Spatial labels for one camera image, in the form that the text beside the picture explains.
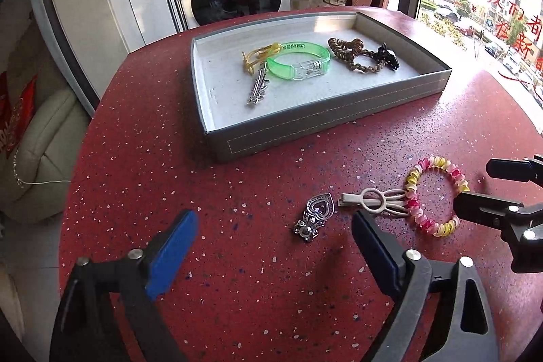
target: dashed stitching line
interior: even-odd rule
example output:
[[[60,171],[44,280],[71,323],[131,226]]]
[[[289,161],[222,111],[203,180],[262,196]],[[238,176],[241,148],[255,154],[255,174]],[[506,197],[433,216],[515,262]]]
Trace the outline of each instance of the dashed stitching line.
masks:
[[[430,83],[428,83],[428,84],[431,84],[431,83],[441,83],[441,82],[446,82],[446,79],[439,80],[439,81],[436,81],[436,82],[430,82]],[[405,88],[405,89],[402,89],[402,90],[400,90],[400,91],[406,91],[407,89],[412,89],[412,88],[414,88],[414,87]],[[422,95],[432,95],[432,94],[439,93],[440,91],[441,91],[440,89],[436,89],[436,90],[434,90],[434,91],[431,91],[430,94],[427,94],[427,93],[416,94],[416,95],[412,95],[412,96],[410,96],[410,97],[407,97],[407,99],[416,99],[416,98],[419,97],[419,96],[422,96]],[[382,97],[382,96],[389,95],[389,94],[382,94],[382,95],[376,96],[376,97]],[[282,139],[282,138],[290,137],[291,135],[299,134],[300,132],[306,132],[306,131],[309,131],[309,130],[318,128],[318,127],[320,127],[320,126],[325,126],[325,125],[327,125],[327,124],[329,124],[329,123],[333,123],[333,122],[338,121],[338,120],[343,120],[343,119],[352,117],[352,116],[354,116],[354,115],[359,114],[359,112],[356,112],[356,113],[353,113],[353,114],[349,114],[349,115],[343,116],[343,117],[341,117],[341,118],[339,118],[339,119],[330,120],[330,121],[325,122],[325,123],[322,123],[322,124],[320,124],[320,125],[311,126],[311,127],[309,127],[309,128],[305,128],[305,129],[303,129],[303,130],[301,130],[301,131],[291,132],[290,134],[283,135],[282,137],[277,137],[277,138],[274,138],[273,140],[268,140],[268,141],[265,141],[265,142],[263,142],[263,143],[258,143],[258,144],[256,144],[256,145],[249,146],[248,148],[244,148],[244,149],[241,149],[241,150],[239,150],[239,151],[233,151],[233,150],[232,150],[232,147],[230,146],[230,142],[231,142],[231,141],[234,141],[234,140],[237,140],[238,138],[247,137],[248,135],[256,134],[257,132],[266,131],[266,130],[268,130],[268,129],[272,129],[272,128],[275,128],[275,127],[278,127],[278,126],[281,126],[281,125],[285,125],[285,124],[287,124],[287,123],[292,123],[292,122],[295,122],[295,121],[298,121],[298,120],[301,120],[301,119],[305,119],[305,118],[307,118],[307,117],[312,117],[312,116],[314,116],[314,115],[322,114],[322,113],[324,113],[324,112],[338,110],[339,108],[343,108],[343,107],[346,107],[346,106],[350,106],[350,105],[352,105],[352,104],[362,103],[362,102],[365,102],[366,100],[371,100],[371,99],[364,99],[364,100],[360,100],[360,101],[358,101],[358,102],[349,103],[349,104],[344,104],[344,105],[338,106],[337,108],[332,108],[332,109],[330,109],[330,110],[321,111],[321,112],[318,112],[318,113],[315,113],[315,114],[311,114],[311,115],[308,115],[308,116],[305,116],[305,117],[301,117],[301,118],[299,118],[299,119],[294,119],[294,120],[291,120],[291,121],[287,121],[287,122],[285,122],[285,123],[280,123],[279,125],[271,126],[271,127],[269,127],[269,128],[266,128],[266,129],[258,130],[258,131],[255,131],[255,132],[251,132],[251,133],[246,134],[246,135],[241,135],[240,137],[232,138],[232,139],[230,139],[230,140],[227,141],[227,143],[228,143],[228,148],[230,149],[230,153],[231,153],[231,154],[237,154],[237,153],[240,153],[240,152],[243,152],[243,151],[248,151],[249,149],[257,148],[257,146],[262,146],[262,145],[265,145],[265,144],[273,143],[274,141],[280,140],[280,139]],[[398,103],[398,102],[401,102],[401,101],[403,101],[403,100],[405,100],[405,99],[396,100],[396,101],[390,102],[390,103],[388,103],[388,104]],[[367,112],[367,111],[373,111],[373,110],[376,110],[376,109],[378,109],[378,108],[382,108],[383,106],[386,106],[386,105],[376,106],[376,107],[374,107],[374,108],[369,108],[368,110],[366,110],[366,112]]]

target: silver hair clip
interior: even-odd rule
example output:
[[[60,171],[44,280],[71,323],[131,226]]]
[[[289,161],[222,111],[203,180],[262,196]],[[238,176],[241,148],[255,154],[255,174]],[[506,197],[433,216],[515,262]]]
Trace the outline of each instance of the silver hair clip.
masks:
[[[298,220],[294,226],[294,233],[310,242],[319,234],[317,229],[324,226],[325,221],[329,220],[333,214],[332,195],[328,193],[314,196],[307,202],[302,219]]]
[[[365,198],[366,194],[376,194],[378,198]],[[397,217],[409,216],[406,193],[403,189],[390,189],[381,192],[376,188],[364,189],[360,194],[341,194],[338,206],[362,206],[372,215],[388,214]]]

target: white cable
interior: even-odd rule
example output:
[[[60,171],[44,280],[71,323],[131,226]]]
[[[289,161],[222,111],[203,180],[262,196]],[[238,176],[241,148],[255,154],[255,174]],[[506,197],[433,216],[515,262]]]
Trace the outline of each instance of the white cable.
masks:
[[[15,179],[17,180],[17,184],[22,187],[23,184],[29,184],[31,186],[35,184],[52,184],[52,183],[70,183],[70,180],[68,179],[61,179],[57,181],[40,181],[38,183],[28,183],[27,181],[23,181],[19,178],[19,175],[17,175],[17,154],[19,152],[19,148],[15,151],[15,154],[13,155],[13,174],[15,175]]]

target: brown hair tie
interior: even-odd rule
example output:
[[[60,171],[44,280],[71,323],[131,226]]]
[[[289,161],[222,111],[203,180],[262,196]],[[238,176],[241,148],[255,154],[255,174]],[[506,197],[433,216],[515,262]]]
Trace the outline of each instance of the brown hair tie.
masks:
[[[339,60],[347,62],[347,68],[351,71],[359,70],[362,73],[378,73],[387,64],[384,60],[380,60],[375,66],[363,66],[355,63],[355,58],[358,56],[372,58],[374,56],[373,51],[364,49],[364,43],[360,39],[348,42],[332,37],[328,40],[328,46]]]

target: gray box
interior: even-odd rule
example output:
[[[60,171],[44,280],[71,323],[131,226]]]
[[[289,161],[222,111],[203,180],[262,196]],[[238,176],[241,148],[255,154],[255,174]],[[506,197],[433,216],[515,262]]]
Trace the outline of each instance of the gray box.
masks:
[[[290,41],[327,47],[331,37],[358,37],[372,51],[385,42],[400,67],[361,74],[333,57],[321,76],[289,81],[269,73],[265,97],[256,106],[246,104],[256,74],[243,71],[242,51]],[[194,38],[191,58],[200,121],[219,161],[440,93],[451,74],[451,68],[426,49],[359,12],[295,14],[226,28]],[[375,64],[362,56],[356,62]]]

